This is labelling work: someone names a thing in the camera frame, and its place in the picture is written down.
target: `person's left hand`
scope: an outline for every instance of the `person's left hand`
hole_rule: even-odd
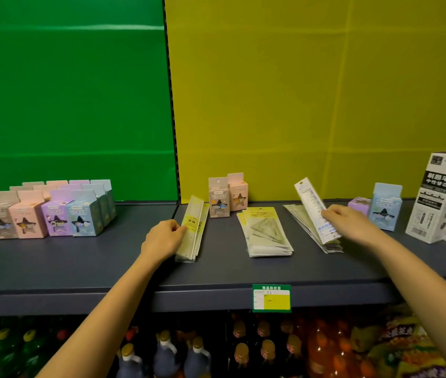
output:
[[[174,219],[159,222],[146,235],[140,257],[159,265],[176,253],[186,230],[186,226],[180,226]]]

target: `green wall panel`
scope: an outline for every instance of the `green wall panel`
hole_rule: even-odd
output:
[[[177,199],[162,0],[0,0],[0,190],[80,178]]]

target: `price tag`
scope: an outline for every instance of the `price tag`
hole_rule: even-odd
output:
[[[254,312],[291,312],[291,285],[253,284]]]

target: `shelf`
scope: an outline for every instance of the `shelf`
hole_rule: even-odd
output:
[[[403,203],[390,235],[446,278],[446,243],[429,245],[404,233],[412,204]],[[345,254],[323,253],[282,205],[253,204],[276,208],[292,256],[251,259],[235,213],[209,219],[197,261],[165,262],[141,305],[152,311],[250,308],[253,283],[290,284],[296,307],[400,300],[368,252],[346,244]],[[116,220],[97,237],[0,240],[0,316],[89,313],[137,258],[150,228],[174,214],[181,222],[185,209],[119,206]]]
[[[89,313],[177,205],[118,205],[96,237],[0,240],[0,316]]]

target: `forearm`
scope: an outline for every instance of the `forearm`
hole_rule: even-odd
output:
[[[156,268],[139,256],[38,377],[105,377]]]
[[[371,249],[446,359],[446,281],[390,236]]]

